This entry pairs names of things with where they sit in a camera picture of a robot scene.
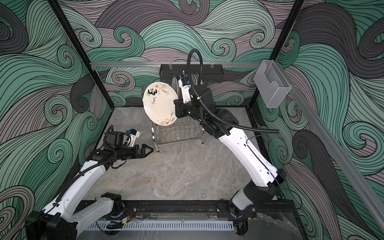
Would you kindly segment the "cream plate small drawings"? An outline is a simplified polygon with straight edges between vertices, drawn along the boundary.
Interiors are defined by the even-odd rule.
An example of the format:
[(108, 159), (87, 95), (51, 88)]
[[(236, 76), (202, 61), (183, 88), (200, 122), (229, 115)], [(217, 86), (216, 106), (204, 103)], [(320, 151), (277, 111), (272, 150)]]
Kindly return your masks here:
[(177, 120), (174, 104), (177, 99), (178, 95), (170, 85), (155, 82), (145, 89), (144, 110), (154, 124), (169, 126)]

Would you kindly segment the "sunburst plate red green rim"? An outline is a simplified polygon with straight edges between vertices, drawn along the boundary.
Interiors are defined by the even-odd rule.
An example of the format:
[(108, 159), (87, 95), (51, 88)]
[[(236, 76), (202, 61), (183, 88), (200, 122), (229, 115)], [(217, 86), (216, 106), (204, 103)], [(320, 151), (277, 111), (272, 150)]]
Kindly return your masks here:
[(177, 92), (178, 89), (179, 89), (179, 82), (178, 82), (178, 78), (173, 76), (172, 77), (172, 80), (171, 80), (171, 87), (172, 89)]

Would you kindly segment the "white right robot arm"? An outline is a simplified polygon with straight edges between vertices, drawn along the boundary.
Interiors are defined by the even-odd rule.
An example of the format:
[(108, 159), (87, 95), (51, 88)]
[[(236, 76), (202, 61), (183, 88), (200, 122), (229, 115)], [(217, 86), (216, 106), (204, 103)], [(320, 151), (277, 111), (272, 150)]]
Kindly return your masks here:
[(240, 217), (244, 210), (277, 197), (286, 172), (273, 166), (255, 147), (240, 126), (235, 115), (216, 106), (212, 91), (205, 85), (176, 87), (178, 98), (174, 101), (177, 117), (191, 117), (199, 122), (205, 132), (223, 143), (245, 167), (251, 181), (230, 200), (230, 211)]

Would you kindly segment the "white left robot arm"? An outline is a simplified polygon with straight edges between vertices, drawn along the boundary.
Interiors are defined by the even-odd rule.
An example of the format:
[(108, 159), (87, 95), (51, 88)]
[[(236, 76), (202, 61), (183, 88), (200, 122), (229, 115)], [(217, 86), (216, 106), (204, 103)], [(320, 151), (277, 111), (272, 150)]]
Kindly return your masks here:
[(30, 213), (25, 220), (28, 240), (75, 240), (86, 228), (105, 215), (121, 217), (122, 197), (105, 193), (93, 204), (76, 212), (85, 194), (117, 160), (146, 158), (153, 148), (142, 144), (112, 150), (94, 150), (80, 172), (43, 210)]

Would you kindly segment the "steel two-tier dish rack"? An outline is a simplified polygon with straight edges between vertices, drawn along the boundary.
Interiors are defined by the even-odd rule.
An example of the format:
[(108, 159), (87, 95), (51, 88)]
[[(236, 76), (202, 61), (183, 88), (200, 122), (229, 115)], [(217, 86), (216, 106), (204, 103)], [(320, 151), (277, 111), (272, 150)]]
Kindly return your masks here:
[[(143, 96), (147, 87), (148, 86), (145, 84), (142, 84), (141, 86)], [(202, 144), (205, 143), (204, 130), (197, 121), (190, 117), (177, 118), (177, 120), (169, 126), (156, 125), (152, 121), (151, 124), (152, 139), (156, 151), (159, 151), (158, 146), (160, 145), (174, 144), (196, 139), (199, 139)]]

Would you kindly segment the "black wall-mounted tray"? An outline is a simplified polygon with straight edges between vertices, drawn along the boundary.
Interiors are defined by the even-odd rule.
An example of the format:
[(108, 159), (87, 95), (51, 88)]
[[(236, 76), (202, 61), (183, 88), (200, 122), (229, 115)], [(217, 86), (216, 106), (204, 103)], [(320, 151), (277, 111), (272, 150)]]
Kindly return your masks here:
[[(173, 77), (183, 77), (186, 74), (186, 64), (162, 64), (159, 72), (161, 81), (166, 83), (171, 83)], [(222, 65), (203, 65), (201, 79), (204, 84), (223, 82), (224, 70)]]

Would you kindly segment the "clear acrylic wall holder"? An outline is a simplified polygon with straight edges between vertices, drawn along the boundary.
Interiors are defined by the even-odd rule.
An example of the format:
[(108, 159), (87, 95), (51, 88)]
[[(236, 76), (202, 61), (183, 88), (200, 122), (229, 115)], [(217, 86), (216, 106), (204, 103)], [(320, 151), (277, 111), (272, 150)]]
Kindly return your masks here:
[(254, 82), (267, 108), (278, 108), (292, 89), (283, 66), (273, 60), (264, 60)]

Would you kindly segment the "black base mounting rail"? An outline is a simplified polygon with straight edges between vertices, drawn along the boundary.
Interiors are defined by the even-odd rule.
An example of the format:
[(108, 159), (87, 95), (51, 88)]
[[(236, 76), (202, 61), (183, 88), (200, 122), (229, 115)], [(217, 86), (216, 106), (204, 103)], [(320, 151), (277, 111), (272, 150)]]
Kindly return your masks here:
[(103, 214), (108, 220), (122, 219), (131, 216), (144, 219), (151, 214), (203, 214), (217, 218), (247, 219), (256, 217), (257, 213), (293, 213), (296, 207), (292, 201), (269, 201), (247, 206), (244, 210), (236, 210), (229, 200), (193, 200), (193, 201), (160, 201), (160, 200), (123, 200), (124, 208), (118, 214)]

